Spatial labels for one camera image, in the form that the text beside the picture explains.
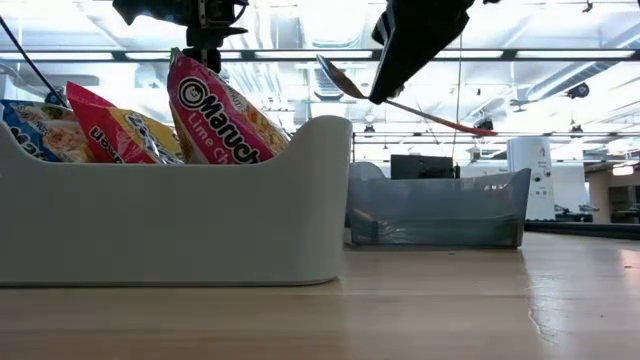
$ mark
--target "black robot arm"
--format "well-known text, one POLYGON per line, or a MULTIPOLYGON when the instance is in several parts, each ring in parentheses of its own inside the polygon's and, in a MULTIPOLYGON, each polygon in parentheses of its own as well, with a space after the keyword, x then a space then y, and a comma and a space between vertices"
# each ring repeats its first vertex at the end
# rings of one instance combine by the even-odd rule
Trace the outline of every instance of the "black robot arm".
MULTIPOLYGON (((497 3, 500 0, 483 0, 497 3)), ((433 57, 457 38, 469 21, 474 0, 387 0, 372 37, 384 49, 370 100, 382 103, 433 57)), ((187 26, 185 54, 220 72, 218 48, 227 36, 246 32, 231 25, 242 15, 235 6, 248 0, 114 0, 131 24, 138 15, 187 26)))

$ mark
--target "maruchan package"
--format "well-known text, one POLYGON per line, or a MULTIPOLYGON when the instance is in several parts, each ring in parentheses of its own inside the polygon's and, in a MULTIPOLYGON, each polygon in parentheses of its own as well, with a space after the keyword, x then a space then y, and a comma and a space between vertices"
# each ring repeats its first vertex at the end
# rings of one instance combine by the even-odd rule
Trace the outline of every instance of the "maruchan package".
POLYGON ((31 101, 0 102, 3 121, 29 154, 52 162, 92 161, 87 139, 71 110, 31 101))
POLYGON ((133 110, 118 109, 89 90, 67 84, 69 102, 97 162, 181 164, 173 131, 133 110))
POLYGON ((167 88, 188 163, 255 164, 289 143, 286 133, 204 65, 172 51, 167 88))

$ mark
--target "metal spoon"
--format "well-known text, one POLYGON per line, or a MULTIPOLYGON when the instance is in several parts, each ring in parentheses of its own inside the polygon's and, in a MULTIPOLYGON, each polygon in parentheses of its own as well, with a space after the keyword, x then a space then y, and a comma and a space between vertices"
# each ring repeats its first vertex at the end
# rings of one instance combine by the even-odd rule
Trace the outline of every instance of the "metal spoon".
MULTIPOLYGON (((340 69, 338 69, 335 65, 333 65, 331 63, 331 61, 329 61, 329 59, 325 58, 322 55, 318 55, 317 56, 318 62, 320 63, 320 67, 322 68, 322 70, 324 71, 324 73, 327 75, 327 77, 331 80, 331 82, 338 88, 340 89, 343 93, 354 97, 356 99, 368 99, 363 93, 362 91, 360 91, 360 89, 358 89, 358 87, 356 86, 356 84, 353 83, 353 81, 351 81, 351 79, 349 79, 342 71, 340 71, 340 69)), ((472 127, 468 127, 468 126, 464 126, 464 125, 460 125, 454 122, 451 122, 449 120, 445 120, 443 118, 437 117, 435 115, 431 115, 431 114, 427 114, 427 113, 423 113, 422 111, 418 111, 415 109, 412 109, 408 106, 402 105, 402 104, 398 104, 395 101, 391 101, 391 100, 385 100, 385 102, 387 104, 393 105, 399 109, 402 109, 404 111, 408 111, 414 115, 418 115, 420 117, 424 117, 427 118, 429 120, 432 120, 438 124, 444 125, 444 126, 448 126, 452 129, 456 129, 462 132, 466 132, 466 133, 470 133, 470 134, 475 134, 475 135, 479 135, 479 136, 496 136, 498 135, 497 132, 495 131, 491 131, 491 130, 485 130, 485 129, 476 129, 476 128, 472 128, 472 127)))

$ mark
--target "pink noodle package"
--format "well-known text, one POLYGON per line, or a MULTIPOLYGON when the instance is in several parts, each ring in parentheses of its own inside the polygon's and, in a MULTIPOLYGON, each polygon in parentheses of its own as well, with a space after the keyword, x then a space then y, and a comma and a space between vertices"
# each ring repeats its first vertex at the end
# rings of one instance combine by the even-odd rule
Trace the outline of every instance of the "pink noodle package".
POLYGON ((172 52, 167 84, 186 162, 255 164, 282 152, 286 133, 204 65, 172 52))

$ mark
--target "table surface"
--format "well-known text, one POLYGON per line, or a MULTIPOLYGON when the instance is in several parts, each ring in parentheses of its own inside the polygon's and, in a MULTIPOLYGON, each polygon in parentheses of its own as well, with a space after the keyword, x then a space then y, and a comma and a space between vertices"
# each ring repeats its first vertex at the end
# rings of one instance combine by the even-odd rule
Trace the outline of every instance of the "table surface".
POLYGON ((345 253, 313 287, 0 290, 2 360, 637 359, 640 242, 345 253))

